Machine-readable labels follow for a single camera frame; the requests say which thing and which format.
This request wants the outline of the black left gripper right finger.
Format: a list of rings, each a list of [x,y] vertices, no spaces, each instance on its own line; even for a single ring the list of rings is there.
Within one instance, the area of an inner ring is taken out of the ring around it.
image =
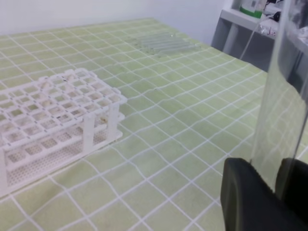
[[[308,165],[298,159],[281,161],[275,193],[304,223],[308,221]]]

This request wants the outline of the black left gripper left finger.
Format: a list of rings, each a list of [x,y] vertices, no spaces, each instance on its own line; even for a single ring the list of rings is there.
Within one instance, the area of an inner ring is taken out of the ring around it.
[[[224,162],[220,201],[227,231],[306,231],[253,166],[242,158]]]

